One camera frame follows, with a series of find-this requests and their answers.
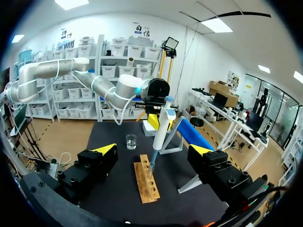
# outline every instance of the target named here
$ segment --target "ceiling light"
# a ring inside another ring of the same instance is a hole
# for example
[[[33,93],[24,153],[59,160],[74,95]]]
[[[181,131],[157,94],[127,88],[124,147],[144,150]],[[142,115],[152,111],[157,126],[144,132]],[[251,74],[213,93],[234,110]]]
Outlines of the ceiling light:
[[[303,83],[303,76],[302,74],[298,73],[297,71],[294,72],[294,78]]]
[[[89,4],[89,0],[55,0],[65,10]]]
[[[22,38],[24,37],[24,35],[15,35],[13,40],[11,41],[12,44],[19,42]]]
[[[201,24],[205,25],[216,33],[232,32],[232,30],[219,18],[202,21]]]
[[[264,71],[264,72],[267,72],[267,73],[270,73],[270,69],[269,68],[266,68],[266,67],[264,67],[264,66],[262,66],[262,65],[258,65],[259,66],[259,69],[260,70],[262,70],[262,71]]]

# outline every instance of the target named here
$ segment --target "black stool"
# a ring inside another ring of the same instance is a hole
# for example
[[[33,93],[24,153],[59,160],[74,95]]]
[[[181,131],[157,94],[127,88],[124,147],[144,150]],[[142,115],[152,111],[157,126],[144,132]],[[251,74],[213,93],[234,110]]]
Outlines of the black stool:
[[[189,122],[194,126],[194,128],[197,127],[203,127],[204,121],[197,117],[192,117],[189,119]]]

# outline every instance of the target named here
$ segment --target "wooden floor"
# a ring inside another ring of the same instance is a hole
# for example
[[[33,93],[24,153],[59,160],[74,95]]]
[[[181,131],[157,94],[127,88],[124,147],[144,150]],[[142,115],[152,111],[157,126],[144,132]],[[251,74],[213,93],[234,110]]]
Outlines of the wooden floor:
[[[69,152],[72,156],[72,162],[77,159],[77,154],[86,148],[89,135],[95,121],[86,120],[56,120],[51,123],[50,120],[34,119],[33,127],[36,131],[37,138],[40,138],[39,145],[46,155],[50,155],[59,159],[63,152]],[[222,132],[227,131],[229,122],[215,122],[214,125]],[[204,129],[214,137],[217,142],[221,141],[218,134],[208,127]],[[216,143],[203,131],[201,128],[197,129],[206,138],[214,148]],[[254,148],[248,149],[246,144],[241,151],[235,149],[228,149],[227,153],[233,158],[237,165],[244,169],[246,164],[256,154]],[[269,138],[269,145],[264,149],[262,154],[248,169],[248,173],[253,179],[256,179],[264,174],[268,175],[268,180],[277,185],[279,179],[283,175],[283,168],[281,166],[281,155],[283,150]],[[67,161],[68,157],[64,157],[62,162]]]

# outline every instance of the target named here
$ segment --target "black work surface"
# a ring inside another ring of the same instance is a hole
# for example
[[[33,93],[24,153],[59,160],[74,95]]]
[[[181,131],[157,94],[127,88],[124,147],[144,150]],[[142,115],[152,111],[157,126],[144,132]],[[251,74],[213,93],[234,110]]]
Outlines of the black work surface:
[[[135,150],[127,150],[127,134],[137,136]],[[158,155],[154,178],[161,198],[153,203],[141,203],[134,172],[134,162],[140,154],[153,152],[154,137],[145,137],[142,122],[97,122],[94,124],[87,145],[88,149],[117,144],[119,160],[107,179],[97,184],[80,207],[100,217],[132,224],[184,224],[198,221],[200,226],[217,221],[227,206],[221,202],[209,185],[200,185],[183,194],[177,189],[196,174],[187,161],[187,148],[183,151]],[[171,147],[178,144],[176,135]]]

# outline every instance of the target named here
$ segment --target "blue pipe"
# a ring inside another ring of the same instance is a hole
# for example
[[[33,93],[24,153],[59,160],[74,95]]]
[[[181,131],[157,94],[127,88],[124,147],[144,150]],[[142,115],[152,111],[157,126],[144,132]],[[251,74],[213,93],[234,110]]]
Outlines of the blue pipe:
[[[156,158],[157,158],[157,155],[158,155],[159,151],[158,150],[153,150],[153,155],[152,155],[152,158],[151,158],[151,166],[154,166],[155,165],[155,162],[156,162]]]

